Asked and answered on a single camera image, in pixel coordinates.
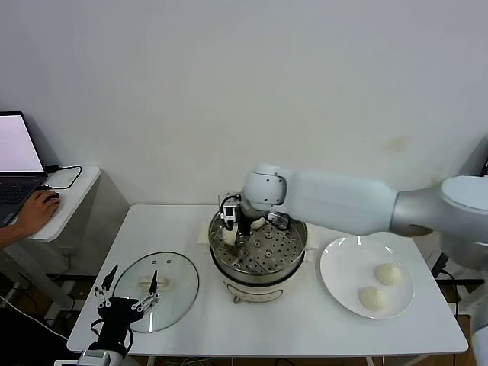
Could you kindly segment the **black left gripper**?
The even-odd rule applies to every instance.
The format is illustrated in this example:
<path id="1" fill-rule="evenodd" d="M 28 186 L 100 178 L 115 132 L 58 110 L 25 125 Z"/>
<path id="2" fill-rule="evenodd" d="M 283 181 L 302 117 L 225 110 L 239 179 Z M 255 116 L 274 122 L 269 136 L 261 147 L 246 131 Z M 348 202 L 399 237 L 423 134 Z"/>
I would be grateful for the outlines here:
<path id="1" fill-rule="evenodd" d="M 125 297 L 109 297 L 111 285 L 117 273 L 115 265 L 105 276 L 101 286 L 95 288 L 98 300 L 99 321 L 102 323 L 97 339 L 97 349 L 131 349 L 133 331 L 131 324 L 141 320 L 141 312 L 147 311 L 159 301 L 157 274 L 155 270 L 149 284 L 148 294 L 137 300 Z"/>

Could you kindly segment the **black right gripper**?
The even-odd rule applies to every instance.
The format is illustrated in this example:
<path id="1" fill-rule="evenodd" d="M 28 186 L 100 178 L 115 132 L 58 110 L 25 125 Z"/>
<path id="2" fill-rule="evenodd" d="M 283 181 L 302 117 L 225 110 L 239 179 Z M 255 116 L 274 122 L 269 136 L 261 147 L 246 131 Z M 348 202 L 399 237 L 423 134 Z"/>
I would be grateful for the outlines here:
<path id="1" fill-rule="evenodd" d="M 249 241 L 249 234 L 251 233 L 251 225 L 255 222 L 252 217 L 246 216 L 241 206 L 237 207 L 237 224 L 238 230 L 236 234 L 236 243 L 245 244 Z"/>

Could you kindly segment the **person's bare hand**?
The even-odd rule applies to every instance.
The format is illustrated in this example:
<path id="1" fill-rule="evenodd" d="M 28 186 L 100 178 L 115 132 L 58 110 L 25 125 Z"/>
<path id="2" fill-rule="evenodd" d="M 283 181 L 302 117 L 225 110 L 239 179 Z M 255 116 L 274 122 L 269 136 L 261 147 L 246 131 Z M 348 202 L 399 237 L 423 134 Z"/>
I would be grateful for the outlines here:
<path id="1" fill-rule="evenodd" d="M 51 219 L 59 206 L 59 194 L 55 191 L 35 191 L 24 203 L 14 226 L 24 238 L 34 235 Z"/>

